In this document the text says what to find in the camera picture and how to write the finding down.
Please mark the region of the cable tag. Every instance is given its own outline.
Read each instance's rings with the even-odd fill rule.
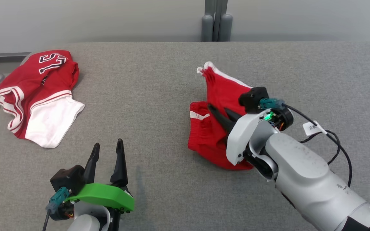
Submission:
[[[313,123],[311,123],[311,122],[304,123],[304,124],[302,125],[302,127],[304,128],[304,130],[305,130],[305,134],[306,134],[307,136],[310,136],[310,135],[313,135],[313,134],[315,134],[315,133],[320,133],[320,132],[321,132],[321,130],[319,129],[319,127],[315,126],[315,125],[314,125]]]

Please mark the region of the red fabric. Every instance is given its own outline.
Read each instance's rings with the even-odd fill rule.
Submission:
[[[59,98],[63,92],[71,95],[78,81],[78,64],[69,51],[54,50],[33,54],[0,84],[0,105],[15,116],[8,124],[16,137],[25,139],[32,106]]]
[[[248,86],[227,79],[214,72],[212,67],[201,71],[207,81],[207,102],[193,102],[189,109],[191,112],[205,116],[209,114],[207,104],[215,106],[221,114],[226,115],[225,108],[238,114],[244,115],[244,107],[238,103],[241,94],[250,90]],[[213,115],[203,118],[191,118],[191,131],[188,140],[188,148],[198,152],[201,156],[219,167],[229,170],[252,169],[252,165],[242,161],[236,166],[226,158],[226,145],[224,143],[226,131]]]

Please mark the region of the white wall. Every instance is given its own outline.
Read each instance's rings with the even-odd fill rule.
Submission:
[[[203,0],[0,0],[0,53],[80,41],[200,41]]]
[[[370,41],[370,0],[228,0],[231,41]]]

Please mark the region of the gray table surface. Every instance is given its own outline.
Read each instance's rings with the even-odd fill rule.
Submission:
[[[60,168],[85,165],[101,144],[95,180],[108,183],[118,138],[125,143],[135,211],[129,230],[284,230],[314,228],[256,171],[225,171],[187,148],[189,104],[206,99],[198,66],[212,61],[251,86],[265,86],[326,129],[351,156],[352,188],[370,202],[370,43],[80,43],[69,50],[85,104],[57,148],[17,139],[0,113],[0,230],[40,230]],[[286,133],[304,139],[304,119]],[[307,144],[329,160],[326,137]],[[348,179],[343,155],[331,169]],[[71,221],[48,223],[66,230]]]

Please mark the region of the black cable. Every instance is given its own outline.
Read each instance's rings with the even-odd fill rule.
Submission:
[[[45,217],[44,227],[42,228],[42,231],[45,231],[47,229],[47,224],[49,220],[49,214],[51,213],[51,209],[48,209],[47,216]]]
[[[334,133],[334,132],[331,132],[329,130],[325,130],[327,133],[331,133],[333,136],[335,136],[335,139],[338,143],[340,143],[339,141],[339,137]],[[306,143],[308,141],[310,141],[311,139],[313,139],[315,136],[321,134],[322,132],[318,132],[318,133],[315,133],[315,134],[312,134],[311,136],[309,136],[307,139],[304,139],[302,141],[299,141],[299,143]],[[339,155],[339,152],[340,152],[340,147],[338,146],[338,149],[336,150],[336,154],[335,156],[332,157],[332,159],[328,162],[328,165],[329,164],[332,164],[332,162],[338,157]]]
[[[282,104],[283,107],[286,107],[286,108],[289,108],[290,110],[296,112],[297,114],[301,115],[302,117],[304,117],[305,119],[307,119],[309,122],[311,122],[313,125],[315,126],[318,126],[317,123],[315,123],[313,120],[311,120],[309,117],[307,117],[305,114],[303,114],[302,112],[298,111],[296,108],[293,108],[287,104]],[[352,163],[351,163],[351,159],[349,158],[349,155],[348,153],[345,151],[345,149],[342,147],[342,145],[339,143],[339,141],[336,141],[330,134],[326,134],[326,136],[332,140],[337,146],[338,148],[343,152],[343,155],[345,155],[345,158],[346,160],[348,161],[348,166],[349,166],[349,178],[348,178],[348,187],[351,187],[351,182],[352,182]]]

